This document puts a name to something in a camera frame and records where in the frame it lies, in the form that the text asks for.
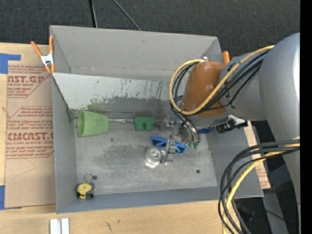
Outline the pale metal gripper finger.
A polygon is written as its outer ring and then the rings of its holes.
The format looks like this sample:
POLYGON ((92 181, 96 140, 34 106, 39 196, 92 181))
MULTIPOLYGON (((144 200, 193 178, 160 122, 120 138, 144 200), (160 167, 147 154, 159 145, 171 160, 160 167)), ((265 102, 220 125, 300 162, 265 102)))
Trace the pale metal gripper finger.
POLYGON ((176 153, 176 145, 174 141, 168 142, 165 153, 165 162, 172 162, 176 153))
POLYGON ((167 128, 174 128, 179 123, 179 119, 172 116, 166 116, 159 125, 159 130, 161 132, 166 131, 167 128))

